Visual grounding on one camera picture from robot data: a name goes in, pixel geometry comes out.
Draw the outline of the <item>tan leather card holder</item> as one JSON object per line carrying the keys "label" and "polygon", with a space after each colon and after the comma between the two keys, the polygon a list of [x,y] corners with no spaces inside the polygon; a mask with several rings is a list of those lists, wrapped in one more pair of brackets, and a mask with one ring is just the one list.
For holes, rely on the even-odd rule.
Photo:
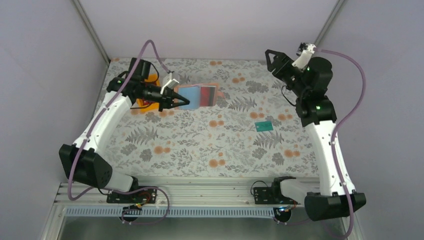
{"label": "tan leather card holder", "polygon": [[225,98],[224,93],[219,91],[218,83],[198,83],[180,85],[175,89],[179,95],[189,100],[188,105],[179,106],[180,110],[196,110],[202,107],[213,107],[218,98]]}

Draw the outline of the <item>teal green card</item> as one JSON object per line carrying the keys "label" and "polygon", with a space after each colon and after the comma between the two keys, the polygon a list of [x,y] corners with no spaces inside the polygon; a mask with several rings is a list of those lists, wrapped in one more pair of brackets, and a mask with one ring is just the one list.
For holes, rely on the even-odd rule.
{"label": "teal green card", "polygon": [[271,121],[255,122],[254,125],[257,132],[268,132],[268,131],[274,130],[274,127]]}

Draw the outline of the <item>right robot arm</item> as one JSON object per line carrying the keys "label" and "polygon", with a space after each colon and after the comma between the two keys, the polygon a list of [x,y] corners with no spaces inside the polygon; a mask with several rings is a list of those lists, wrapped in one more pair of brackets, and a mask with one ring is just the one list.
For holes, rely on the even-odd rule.
{"label": "right robot arm", "polygon": [[292,60],[283,52],[265,51],[268,71],[296,95],[295,110],[312,140],[319,174],[318,189],[286,176],[274,181],[274,192],[304,206],[309,219],[316,222],[352,216],[367,199],[348,174],[337,134],[341,122],[326,95],[333,66],[313,54],[303,50]]}

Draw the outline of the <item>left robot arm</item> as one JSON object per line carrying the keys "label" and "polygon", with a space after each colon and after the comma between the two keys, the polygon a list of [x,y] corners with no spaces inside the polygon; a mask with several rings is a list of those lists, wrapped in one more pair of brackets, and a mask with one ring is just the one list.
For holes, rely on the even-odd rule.
{"label": "left robot arm", "polygon": [[137,100],[157,103],[158,110],[188,105],[190,101],[174,91],[179,74],[170,71],[164,82],[148,81],[152,63],[132,58],[127,71],[114,77],[93,119],[72,143],[59,149],[69,184],[78,182],[92,188],[127,193],[135,189],[136,178],[113,169],[104,156],[106,146],[122,117]]}

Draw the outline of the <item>red card in holder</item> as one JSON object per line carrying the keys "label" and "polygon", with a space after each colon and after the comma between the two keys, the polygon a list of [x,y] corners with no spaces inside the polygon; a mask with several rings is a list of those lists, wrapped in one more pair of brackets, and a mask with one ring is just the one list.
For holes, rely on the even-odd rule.
{"label": "red card in holder", "polygon": [[215,102],[216,87],[207,85],[200,87],[200,107],[212,107]]}

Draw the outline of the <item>yellow plastic bin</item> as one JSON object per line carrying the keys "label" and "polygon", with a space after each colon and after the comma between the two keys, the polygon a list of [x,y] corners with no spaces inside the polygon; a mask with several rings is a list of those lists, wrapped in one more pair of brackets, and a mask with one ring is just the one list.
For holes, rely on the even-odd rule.
{"label": "yellow plastic bin", "polygon": [[144,89],[143,97],[142,98],[138,98],[138,99],[148,100],[148,101],[153,102],[153,104],[140,107],[139,104],[138,104],[138,99],[137,99],[136,100],[137,107],[138,107],[138,110],[142,114],[145,114],[145,113],[150,112],[150,111],[157,111],[158,110],[159,104],[154,99],[154,94],[155,94],[154,90],[155,90],[155,87],[160,87],[161,86],[158,73],[150,74],[148,76],[148,78],[144,80],[144,85],[145,85],[146,88]]}

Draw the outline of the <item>floral table cloth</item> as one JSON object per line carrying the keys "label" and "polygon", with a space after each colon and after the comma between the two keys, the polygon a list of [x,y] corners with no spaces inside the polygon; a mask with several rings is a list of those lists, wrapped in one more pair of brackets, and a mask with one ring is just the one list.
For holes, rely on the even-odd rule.
{"label": "floral table cloth", "polygon": [[[175,177],[317,177],[313,144],[283,83],[263,60],[164,59],[181,85],[219,84],[212,107],[141,113],[114,129],[106,161],[124,174]],[[255,123],[271,121],[273,131]]]}

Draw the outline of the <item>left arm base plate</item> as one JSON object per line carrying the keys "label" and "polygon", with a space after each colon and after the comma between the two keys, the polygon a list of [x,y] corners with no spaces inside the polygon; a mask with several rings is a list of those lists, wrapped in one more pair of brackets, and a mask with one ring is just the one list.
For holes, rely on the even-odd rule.
{"label": "left arm base plate", "polygon": [[106,202],[108,204],[154,204],[156,202],[158,190],[156,188],[148,188],[136,193],[125,194],[112,191],[107,195]]}

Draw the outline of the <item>aluminium rail frame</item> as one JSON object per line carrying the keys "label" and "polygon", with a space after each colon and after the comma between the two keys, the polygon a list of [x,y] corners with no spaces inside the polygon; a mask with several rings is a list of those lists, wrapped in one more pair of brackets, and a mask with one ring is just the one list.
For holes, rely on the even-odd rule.
{"label": "aluminium rail frame", "polygon": [[92,189],[81,198],[67,197],[67,183],[61,183],[53,205],[61,217],[125,217],[137,218],[261,218],[272,219],[274,209],[287,203],[255,204],[251,186],[270,184],[270,177],[140,177],[140,185],[156,186],[152,203],[140,210],[131,203],[108,203],[107,197]]}

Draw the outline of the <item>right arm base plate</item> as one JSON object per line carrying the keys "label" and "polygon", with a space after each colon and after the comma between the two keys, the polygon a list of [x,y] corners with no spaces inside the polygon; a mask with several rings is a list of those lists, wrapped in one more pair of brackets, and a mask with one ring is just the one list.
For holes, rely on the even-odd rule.
{"label": "right arm base plate", "polygon": [[256,205],[294,205],[295,201],[280,193],[274,193],[270,187],[254,187],[251,190]]}

